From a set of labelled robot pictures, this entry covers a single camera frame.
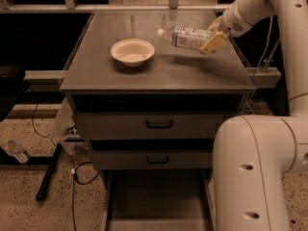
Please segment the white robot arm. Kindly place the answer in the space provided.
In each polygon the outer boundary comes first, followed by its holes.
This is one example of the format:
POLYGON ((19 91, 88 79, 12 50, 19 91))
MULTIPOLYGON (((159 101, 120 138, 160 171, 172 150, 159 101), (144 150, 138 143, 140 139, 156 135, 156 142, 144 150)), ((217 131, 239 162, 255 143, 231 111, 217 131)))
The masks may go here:
POLYGON ((218 128, 213 154, 216 231, 291 231, 282 177, 307 168, 307 0, 235 0, 209 26, 214 36, 202 51, 219 49, 271 16, 278 25, 286 110, 234 116, 218 128))

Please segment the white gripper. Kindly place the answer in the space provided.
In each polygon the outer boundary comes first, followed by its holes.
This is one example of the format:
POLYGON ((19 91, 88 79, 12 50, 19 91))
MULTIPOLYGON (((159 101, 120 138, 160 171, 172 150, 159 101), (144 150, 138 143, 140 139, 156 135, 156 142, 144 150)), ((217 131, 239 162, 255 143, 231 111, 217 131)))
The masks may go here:
POLYGON ((252 25, 242 17, 238 2, 233 2, 224 10, 222 16, 219 16, 207 28, 208 31, 214 33, 200 46, 199 52, 203 55, 212 54, 228 42, 229 36, 231 38, 238 38, 250 31, 251 28, 252 25))

